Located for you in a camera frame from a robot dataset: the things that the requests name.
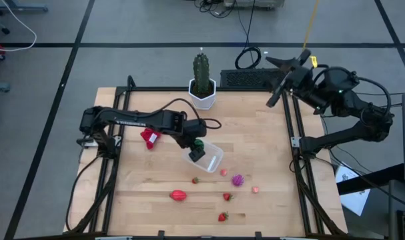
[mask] white cable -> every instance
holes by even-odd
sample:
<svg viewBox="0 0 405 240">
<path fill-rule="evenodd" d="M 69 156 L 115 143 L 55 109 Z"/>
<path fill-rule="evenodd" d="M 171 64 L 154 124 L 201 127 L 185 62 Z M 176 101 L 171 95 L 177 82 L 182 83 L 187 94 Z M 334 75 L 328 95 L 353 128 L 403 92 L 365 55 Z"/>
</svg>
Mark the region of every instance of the white cable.
<svg viewBox="0 0 405 240">
<path fill-rule="evenodd" d="M 27 49 L 32 48 L 32 47 L 34 46 L 34 44 L 36 43 L 36 40 L 37 40 L 37 35 L 36 35 L 36 33 L 35 33 L 32 29 L 30 29 L 30 27 L 26 26 L 26 24 L 24 24 L 22 21 L 20 21 L 20 19 L 18 19 L 18 18 L 15 16 L 15 14 L 12 12 L 12 10 L 9 8 L 8 4 L 7 4 L 4 0 L 2 0 L 2 3 L 8 8 L 9 12 L 12 14 L 12 16 L 13 16 L 19 23 L 21 23 L 25 28 L 27 28 L 30 32 L 32 32 L 32 34 L 35 36 L 35 39 L 33 40 L 32 44 L 30 44 L 30 46 L 28 46 L 28 47 L 22 47 L 22 48 L 18 48 L 18 49 L 0 49 L 0 51 L 8 51 L 8 52 L 9 52 L 9 51 L 21 51 L 21 50 L 27 50 Z"/>
</svg>

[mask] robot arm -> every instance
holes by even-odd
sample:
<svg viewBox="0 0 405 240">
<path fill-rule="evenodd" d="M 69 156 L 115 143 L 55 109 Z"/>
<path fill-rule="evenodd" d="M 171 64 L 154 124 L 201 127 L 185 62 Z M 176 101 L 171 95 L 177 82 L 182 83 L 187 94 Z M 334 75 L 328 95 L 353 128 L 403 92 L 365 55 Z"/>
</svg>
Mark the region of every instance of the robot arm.
<svg viewBox="0 0 405 240">
<path fill-rule="evenodd" d="M 322 137 L 302 137 L 299 140 L 300 153 L 313 158 L 322 148 L 332 148 L 337 144 L 347 143 L 362 139 L 365 141 L 383 141 L 389 134 L 393 114 L 389 112 L 390 98 L 383 86 L 361 77 L 355 72 L 349 72 L 342 67 L 325 68 L 313 80 L 312 69 L 302 67 L 310 56 L 310 51 L 305 49 L 297 59 L 281 60 L 266 57 L 270 63 L 279 67 L 286 76 L 279 87 L 266 103 L 273 107 L 278 102 L 283 91 L 288 91 L 303 102 L 315 109 L 314 114 L 322 114 L 331 107 L 332 115 L 337 117 L 353 116 L 359 122 L 350 129 L 327 134 Z M 324 75 L 323 81 L 316 84 L 316 80 Z M 388 98 L 386 109 L 374 106 L 361 100 L 352 89 L 361 81 L 368 81 L 381 87 Z"/>
<path fill-rule="evenodd" d="M 203 119 L 187 120 L 187 114 L 183 111 L 157 110 L 153 113 L 140 113 L 100 106 L 86 109 L 79 130 L 97 142 L 99 153 L 114 158 L 117 154 L 115 139 L 107 136 L 104 131 L 109 124 L 147 127 L 170 135 L 182 149 L 191 149 L 189 156 L 192 161 L 197 161 L 205 155 L 204 150 L 195 145 L 195 140 L 197 137 L 206 136 L 206 123 Z"/>
</svg>

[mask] white pot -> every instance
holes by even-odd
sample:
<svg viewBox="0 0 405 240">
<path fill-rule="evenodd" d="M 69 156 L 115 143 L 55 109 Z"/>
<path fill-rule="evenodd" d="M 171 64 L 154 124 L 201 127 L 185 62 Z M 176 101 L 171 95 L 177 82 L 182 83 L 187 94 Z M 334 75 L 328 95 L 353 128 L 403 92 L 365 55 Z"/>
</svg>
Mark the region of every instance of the white pot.
<svg viewBox="0 0 405 240">
<path fill-rule="evenodd" d="M 190 92 L 191 84 L 193 83 L 193 81 L 195 81 L 195 79 L 189 81 L 189 95 L 191 97 L 191 101 L 195 105 L 195 108 L 200 110 L 210 110 L 211 106 L 216 101 L 216 81 L 210 79 L 210 81 L 212 82 L 212 86 L 214 87 L 214 92 L 210 96 L 204 97 L 203 99 L 196 97 Z"/>
</svg>

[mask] purple ball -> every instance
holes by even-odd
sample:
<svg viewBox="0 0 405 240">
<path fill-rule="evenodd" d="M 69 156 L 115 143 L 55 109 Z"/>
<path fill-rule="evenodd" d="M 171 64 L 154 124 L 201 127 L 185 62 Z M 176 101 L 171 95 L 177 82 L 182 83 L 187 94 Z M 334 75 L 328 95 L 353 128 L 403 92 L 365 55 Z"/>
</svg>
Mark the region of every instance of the purple ball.
<svg viewBox="0 0 405 240">
<path fill-rule="evenodd" d="M 242 175 L 240 174 L 235 174 L 232 177 L 232 183 L 236 186 L 236 187 L 240 187 L 242 186 L 242 184 L 244 184 L 244 177 L 242 177 Z"/>
</svg>

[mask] wooden tabletop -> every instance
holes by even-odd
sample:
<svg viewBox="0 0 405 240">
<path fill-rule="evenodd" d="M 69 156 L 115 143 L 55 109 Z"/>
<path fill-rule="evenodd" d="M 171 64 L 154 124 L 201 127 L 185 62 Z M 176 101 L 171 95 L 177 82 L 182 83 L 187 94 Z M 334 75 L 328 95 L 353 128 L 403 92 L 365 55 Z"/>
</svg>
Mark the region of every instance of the wooden tabletop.
<svg viewBox="0 0 405 240">
<path fill-rule="evenodd" d="M 115 88 L 100 88 L 95 105 L 111 107 Z M 292 159 L 283 103 L 266 107 L 271 96 L 264 92 L 217 92 L 216 102 L 209 111 L 198 111 L 201 117 L 222 122 L 218 130 L 208 130 L 205 140 L 224 151 L 224 158 L 215 173 L 206 173 L 181 158 L 182 149 L 169 136 L 157 140 L 153 150 L 147 150 L 140 133 L 143 128 L 126 127 L 115 195 L 109 226 L 110 235 L 167 236 L 304 236 L 302 214 L 297 194 L 296 177 L 288 169 Z M 129 110 L 151 112 L 182 97 L 190 101 L 187 92 L 132 92 Z M 290 101 L 292 117 L 294 110 Z M 186 111 L 188 119 L 195 116 L 188 105 L 177 102 L 168 109 Z M 313 109 L 300 104 L 306 135 L 324 134 Z M 83 152 L 79 170 L 96 154 L 96 149 Z M 327 151 L 319 157 L 330 160 Z M 71 226 L 75 226 L 93 203 L 101 160 L 93 164 L 79 180 L 70 211 Z M 334 173 L 327 163 L 312 160 L 318 199 L 331 219 L 347 231 Z M 220 169 L 227 169 L 222 177 Z M 234 187 L 230 178 L 239 173 L 245 177 L 241 187 Z M 192 184 L 194 177 L 200 178 Z M 257 186 L 260 192 L 252 193 Z M 184 202 L 175 202 L 169 193 L 175 189 L 187 192 Z M 230 202 L 222 194 L 235 196 Z M 218 222 L 218 215 L 227 211 L 229 219 Z M 97 229 L 101 229 L 104 205 Z M 314 221 L 312 231 L 316 232 Z"/>
</svg>

